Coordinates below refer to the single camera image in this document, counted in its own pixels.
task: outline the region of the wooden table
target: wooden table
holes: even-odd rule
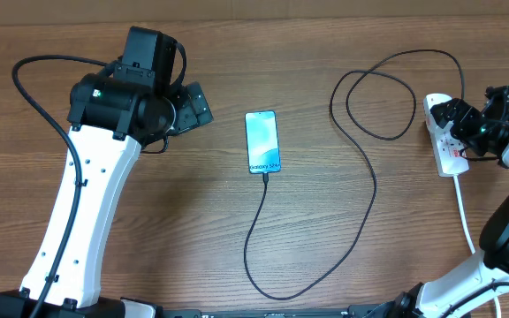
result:
[[[286,296],[346,251],[371,196],[362,157],[328,116],[338,79],[402,50],[444,49],[463,66],[466,99],[482,107],[487,86],[509,85],[509,16],[138,25],[186,46],[186,82],[200,81],[215,121],[173,138],[163,155],[143,155],[133,168],[103,260],[103,296],[209,311],[346,307],[394,299],[469,256],[453,184],[437,175],[422,115],[426,94],[459,96],[449,58],[415,54],[382,68],[418,96],[416,119],[399,140],[377,140],[356,128],[344,113],[354,78],[341,86],[335,112],[370,157],[378,195],[351,256],[291,301],[264,298],[243,269],[244,239],[262,195],[261,177],[247,170],[244,114],[277,113],[283,170],[270,176],[248,259],[265,291]],[[65,160],[64,143],[16,91],[11,68],[40,54],[113,60],[122,54],[130,26],[0,27],[0,291],[19,286],[38,251]],[[73,62],[40,62],[22,69],[20,77],[67,128],[70,89],[95,71]],[[401,85],[372,77],[351,103],[362,124],[382,135],[399,133],[412,111]],[[473,163],[460,180],[477,242],[509,193],[509,171]],[[502,304],[509,317],[509,295]],[[475,313],[492,315],[490,306]]]

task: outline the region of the blue phone screen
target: blue phone screen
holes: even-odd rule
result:
[[[251,173],[278,172],[280,151],[274,111],[259,111],[245,115],[247,127],[248,168]]]

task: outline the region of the power strip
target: power strip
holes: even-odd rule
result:
[[[465,146],[459,140],[451,137],[449,133],[452,122],[449,122],[445,128],[441,128],[436,124],[433,115],[429,111],[434,105],[450,100],[451,97],[445,94],[429,94],[423,100],[425,123],[431,137],[437,171],[441,177],[456,176],[468,170],[467,159],[460,155],[460,150]]]

